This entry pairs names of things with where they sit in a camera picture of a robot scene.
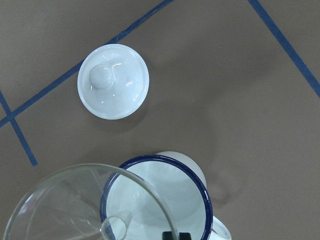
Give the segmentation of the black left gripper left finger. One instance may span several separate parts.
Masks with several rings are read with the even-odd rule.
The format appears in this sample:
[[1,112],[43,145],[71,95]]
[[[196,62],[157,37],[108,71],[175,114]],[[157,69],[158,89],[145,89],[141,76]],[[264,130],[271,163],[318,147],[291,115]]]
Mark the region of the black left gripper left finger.
[[164,231],[162,233],[162,240],[173,240],[173,233],[171,231]]

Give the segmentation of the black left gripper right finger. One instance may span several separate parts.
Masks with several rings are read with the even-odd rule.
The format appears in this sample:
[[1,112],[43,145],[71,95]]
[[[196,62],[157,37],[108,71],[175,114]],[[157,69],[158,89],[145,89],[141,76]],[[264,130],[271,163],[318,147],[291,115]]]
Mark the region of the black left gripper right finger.
[[179,240],[191,240],[191,234],[188,232],[180,232]]

